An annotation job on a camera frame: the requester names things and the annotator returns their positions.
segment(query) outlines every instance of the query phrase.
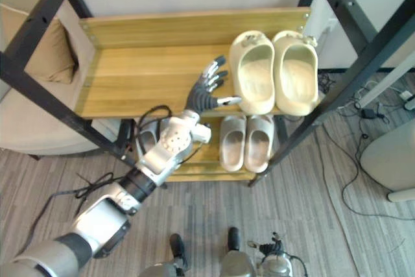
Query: slipper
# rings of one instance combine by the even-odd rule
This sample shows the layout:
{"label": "slipper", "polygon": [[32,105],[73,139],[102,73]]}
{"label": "slipper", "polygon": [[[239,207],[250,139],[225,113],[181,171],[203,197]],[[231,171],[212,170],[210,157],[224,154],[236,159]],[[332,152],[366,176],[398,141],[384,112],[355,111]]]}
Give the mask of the slipper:
{"label": "slipper", "polygon": [[268,167],[274,130],[274,121],[269,115],[253,115],[249,118],[244,155],[244,165],[249,171],[260,173]]}
{"label": "slipper", "polygon": [[141,135],[141,141],[143,143],[143,146],[141,146],[137,139],[137,127],[134,130],[134,134],[136,135],[136,145],[137,145],[137,151],[139,158],[141,158],[146,152],[148,152],[158,140],[158,122],[153,122],[145,125],[143,129],[140,132]]}
{"label": "slipper", "polygon": [[220,123],[219,160],[227,171],[242,167],[245,147],[246,117],[235,115],[225,117]]}
{"label": "slipper", "polygon": [[308,115],[318,99],[317,42],[299,32],[284,30],[274,36],[272,43],[276,105],[287,115]]}
{"label": "slipper", "polygon": [[258,30],[240,34],[230,48],[230,67],[239,106],[248,114],[267,114],[274,107],[274,46]]}

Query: floor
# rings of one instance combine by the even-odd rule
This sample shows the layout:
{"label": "floor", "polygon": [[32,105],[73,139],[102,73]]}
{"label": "floor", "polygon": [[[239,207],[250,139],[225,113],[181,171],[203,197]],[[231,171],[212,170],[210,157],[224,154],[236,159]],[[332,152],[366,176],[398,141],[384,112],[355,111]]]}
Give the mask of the floor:
{"label": "floor", "polygon": [[[415,90],[415,74],[406,75],[397,86]],[[381,97],[384,104],[399,102],[394,91],[385,94]],[[415,112],[398,106],[386,107],[385,113],[389,125],[380,119],[362,122],[370,136],[363,148],[415,117]],[[358,122],[358,117],[333,112],[325,125],[333,138],[354,154],[360,136]],[[287,121],[289,131],[297,124]],[[322,176],[316,136],[334,209]],[[94,179],[108,171],[120,176],[127,167],[102,152],[46,156],[39,161],[12,151],[0,152],[0,262],[10,260],[18,251],[50,193],[83,186],[76,173]],[[137,276],[145,267],[171,258],[168,238],[173,232],[182,235],[190,256],[187,276],[218,276],[229,226],[241,229],[243,250],[253,256],[247,240],[266,243],[273,231],[280,233],[287,251],[304,260],[309,276],[415,276],[415,221],[363,217],[347,210],[340,191],[354,174],[353,163],[319,127],[252,189],[245,182],[177,183],[169,184],[167,190],[157,189],[132,219],[122,244],[110,257],[93,260],[81,276]],[[356,210],[365,213],[415,217],[415,201],[391,203],[385,200],[386,194],[385,189],[360,175],[346,197]],[[94,194],[90,202],[98,196]],[[64,233],[77,203],[70,195],[55,199],[39,224],[34,243]],[[294,269],[295,276],[303,275],[297,263]]]}

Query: robot forearm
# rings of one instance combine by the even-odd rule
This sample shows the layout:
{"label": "robot forearm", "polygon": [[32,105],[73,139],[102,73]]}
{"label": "robot forearm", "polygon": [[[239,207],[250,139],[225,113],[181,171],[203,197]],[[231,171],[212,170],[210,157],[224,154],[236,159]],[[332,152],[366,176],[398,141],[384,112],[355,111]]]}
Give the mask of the robot forearm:
{"label": "robot forearm", "polygon": [[172,117],[157,144],[119,183],[108,186],[99,200],[80,214],[69,234],[44,241],[0,267],[0,276],[78,276],[92,257],[103,258],[123,239],[130,228],[128,215],[180,166],[193,142],[209,142],[210,128],[199,124],[200,114],[220,105],[235,104],[238,97],[214,98],[210,93],[221,84],[226,72],[216,73],[224,63],[220,57],[207,66],[192,88],[185,110]]}

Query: shoe rack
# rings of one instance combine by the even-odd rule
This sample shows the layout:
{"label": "shoe rack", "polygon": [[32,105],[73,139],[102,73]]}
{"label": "shoe rack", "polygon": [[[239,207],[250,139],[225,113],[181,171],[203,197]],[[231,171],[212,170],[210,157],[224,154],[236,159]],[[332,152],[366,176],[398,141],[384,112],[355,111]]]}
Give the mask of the shoe rack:
{"label": "shoe rack", "polygon": [[[134,15],[82,19],[94,43],[95,56],[80,92],[75,112],[87,119],[139,117],[149,108],[166,104],[183,110],[191,86],[218,55],[228,57],[240,33],[257,29],[269,38],[281,30],[302,30],[308,7],[227,10],[181,14]],[[228,64],[222,67],[230,71]],[[214,95],[233,95],[231,73]],[[271,112],[280,114],[278,108]],[[243,114],[238,106],[206,112],[202,121],[212,127],[212,140],[183,164],[170,182],[251,180],[244,169],[229,173],[219,163],[220,120]]]}

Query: shelf leg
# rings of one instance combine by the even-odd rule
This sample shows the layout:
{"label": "shelf leg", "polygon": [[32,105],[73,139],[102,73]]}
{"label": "shelf leg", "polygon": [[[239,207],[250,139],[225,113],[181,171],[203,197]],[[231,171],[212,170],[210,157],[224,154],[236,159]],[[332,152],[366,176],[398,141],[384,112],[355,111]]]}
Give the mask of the shelf leg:
{"label": "shelf leg", "polygon": [[253,187],[255,184],[257,184],[260,180],[262,180],[267,175],[268,175],[268,169],[265,170],[264,172],[257,173],[255,175],[255,178],[253,178],[251,181],[249,181],[248,187]]}

